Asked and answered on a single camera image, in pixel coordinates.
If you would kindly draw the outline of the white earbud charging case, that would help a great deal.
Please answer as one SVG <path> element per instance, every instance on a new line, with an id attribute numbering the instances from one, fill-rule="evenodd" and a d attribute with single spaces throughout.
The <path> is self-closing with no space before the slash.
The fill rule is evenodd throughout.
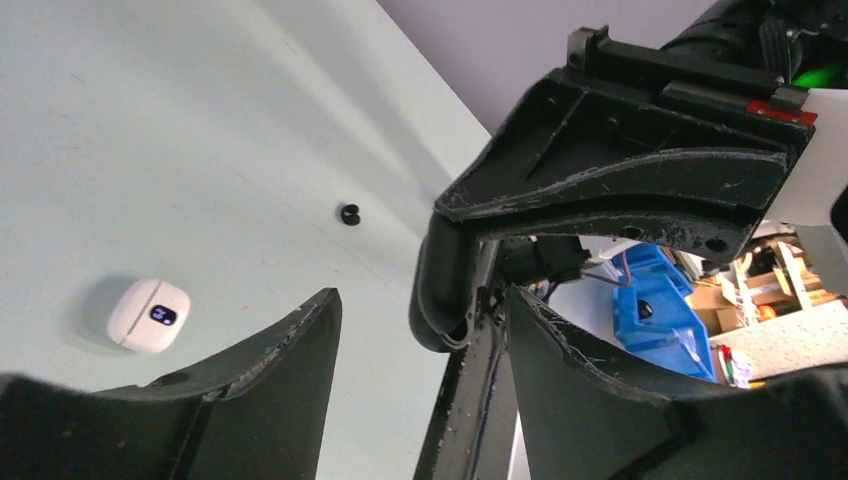
<path id="1" fill-rule="evenodd" d="M 179 335 L 191 309 L 188 294 L 161 279 L 132 284 L 107 322 L 109 339 L 128 350 L 157 354 Z"/>

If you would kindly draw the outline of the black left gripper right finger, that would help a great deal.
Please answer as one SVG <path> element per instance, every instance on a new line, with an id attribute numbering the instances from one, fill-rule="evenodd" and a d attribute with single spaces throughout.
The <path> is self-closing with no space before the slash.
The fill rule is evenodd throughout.
<path id="1" fill-rule="evenodd" d="M 507 343 L 535 479 L 843 479 L 847 367 L 746 390 L 659 367 L 506 294 Z"/>

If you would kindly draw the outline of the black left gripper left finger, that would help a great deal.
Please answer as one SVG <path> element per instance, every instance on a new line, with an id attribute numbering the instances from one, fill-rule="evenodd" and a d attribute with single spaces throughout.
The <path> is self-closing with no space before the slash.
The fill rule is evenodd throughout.
<path id="1" fill-rule="evenodd" d="M 87 393 L 1 378 L 5 479 L 311 479 L 341 333 L 317 292 L 251 337 L 151 384 Z"/>

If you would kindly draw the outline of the black cylindrical cap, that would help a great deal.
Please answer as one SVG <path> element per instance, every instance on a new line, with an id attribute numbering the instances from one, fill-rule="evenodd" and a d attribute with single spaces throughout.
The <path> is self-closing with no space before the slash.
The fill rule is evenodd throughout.
<path id="1" fill-rule="evenodd" d="M 479 242 L 473 232 L 434 213 L 422 241 L 412 285 L 408 324 L 425 349 L 449 353 L 463 347 Z"/>

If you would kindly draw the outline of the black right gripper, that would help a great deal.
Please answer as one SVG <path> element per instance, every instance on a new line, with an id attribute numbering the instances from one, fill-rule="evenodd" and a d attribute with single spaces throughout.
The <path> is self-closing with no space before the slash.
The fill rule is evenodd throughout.
<path id="1" fill-rule="evenodd" d="M 477 219 L 459 227 L 457 263 L 472 265 L 481 240 L 530 235 L 735 259 L 808 148 L 817 113 L 809 88 L 724 51 L 703 38 L 650 49 L 605 27 L 572 33 L 568 74 L 533 85 L 436 202 L 454 221 Z M 585 211 L 536 210 L 553 205 Z"/>

